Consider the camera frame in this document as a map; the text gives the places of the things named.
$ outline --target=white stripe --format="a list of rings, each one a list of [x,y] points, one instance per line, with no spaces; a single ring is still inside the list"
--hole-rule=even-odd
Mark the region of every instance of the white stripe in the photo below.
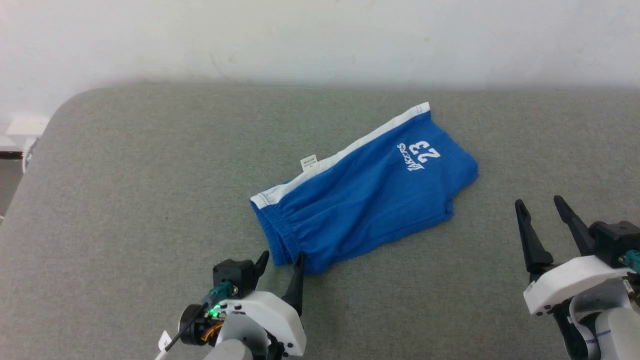
[[[339,151],[336,155],[333,155],[329,158],[318,161],[311,169],[302,174],[298,175],[295,179],[289,181],[286,184],[280,184],[274,186],[264,192],[261,192],[257,195],[251,197],[251,201],[258,207],[258,209],[262,209],[267,205],[277,204],[282,200],[282,198],[288,193],[292,192],[295,188],[303,184],[305,181],[311,179],[312,177],[327,171],[329,168],[334,166],[338,161],[342,160],[345,156],[356,151],[359,147],[369,143],[377,137],[380,137],[387,131],[393,130],[396,127],[404,124],[409,121],[416,115],[420,115],[430,110],[429,103],[424,102],[420,105],[416,105],[409,110],[405,111],[403,114],[394,117],[393,119],[386,122],[384,125],[379,128],[371,131],[368,135],[365,135],[351,145],[347,146],[344,150]]]

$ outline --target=white cable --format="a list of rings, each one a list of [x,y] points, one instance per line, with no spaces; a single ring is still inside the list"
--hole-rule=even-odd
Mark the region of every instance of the white cable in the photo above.
[[[29,152],[22,153],[22,173],[24,174],[27,171],[27,154]]]

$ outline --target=gray fabric surface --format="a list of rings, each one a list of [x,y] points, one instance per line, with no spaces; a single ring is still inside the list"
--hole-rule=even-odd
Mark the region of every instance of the gray fabric surface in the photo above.
[[[637,92],[95,90],[64,104],[0,227],[0,359],[153,359],[211,267],[267,248],[249,197],[423,101],[479,164],[449,222],[305,283],[306,359],[563,359],[529,316],[513,202],[557,261],[552,196],[638,222]],[[270,265],[259,289],[284,292]],[[172,359],[206,348],[178,344]]]
[[[4,216],[22,179],[22,160],[0,160],[0,216]]]

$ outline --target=basketball shorts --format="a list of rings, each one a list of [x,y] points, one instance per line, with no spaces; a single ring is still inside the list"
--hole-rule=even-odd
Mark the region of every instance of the basketball shorts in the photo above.
[[[275,265],[305,254],[305,272],[371,251],[453,216],[453,198],[478,176],[473,157],[414,106],[318,161],[251,205]]]

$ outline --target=number 23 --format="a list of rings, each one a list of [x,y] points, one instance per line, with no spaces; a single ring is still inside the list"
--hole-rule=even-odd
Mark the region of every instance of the number 23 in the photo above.
[[[411,151],[411,153],[413,155],[418,155],[418,153],[420,152],[418,149],[422,148],[422,149],[427,149],[429,147],[429,143],[428,142],[417,142],[413,145],[409,145],[409,151]],[[425,153],[425,154],[420,154],[418,155],[418,161],[420,161],[421,163],[425,163],[427,162],[427,158],[439,158],[440,157],[440,153],[436,151],[436,149],[434,148],[430,148],[428,149],[429,152]]]

